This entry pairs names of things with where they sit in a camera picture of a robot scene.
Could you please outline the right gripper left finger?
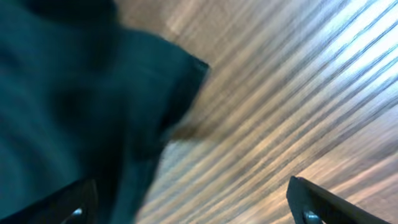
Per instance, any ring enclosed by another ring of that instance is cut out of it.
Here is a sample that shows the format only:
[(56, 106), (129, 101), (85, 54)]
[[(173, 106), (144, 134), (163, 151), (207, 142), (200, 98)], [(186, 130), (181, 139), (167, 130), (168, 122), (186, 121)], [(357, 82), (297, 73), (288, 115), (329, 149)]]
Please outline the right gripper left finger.
[(79, 180), (1, 219), (1, 224), (95, 224), (98, 193), (94, 180)]

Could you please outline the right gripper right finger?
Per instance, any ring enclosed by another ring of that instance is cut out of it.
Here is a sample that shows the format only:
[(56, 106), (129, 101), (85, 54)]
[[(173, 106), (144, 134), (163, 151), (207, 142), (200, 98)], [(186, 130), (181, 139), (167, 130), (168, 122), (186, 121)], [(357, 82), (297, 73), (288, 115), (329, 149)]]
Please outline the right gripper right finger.
[(388, 224), (302, 177), (290, 178), (286, 197), (296, 224)]

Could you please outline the black t-shirt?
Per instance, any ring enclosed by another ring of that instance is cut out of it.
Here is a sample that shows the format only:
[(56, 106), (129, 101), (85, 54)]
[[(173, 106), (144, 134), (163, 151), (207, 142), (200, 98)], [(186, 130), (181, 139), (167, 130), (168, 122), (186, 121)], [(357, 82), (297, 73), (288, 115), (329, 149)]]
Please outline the black t-shirt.
[(1, 219), (94, 180), (96, 223), (134, 222), (209, 69), (114, 1), (2, 1)]

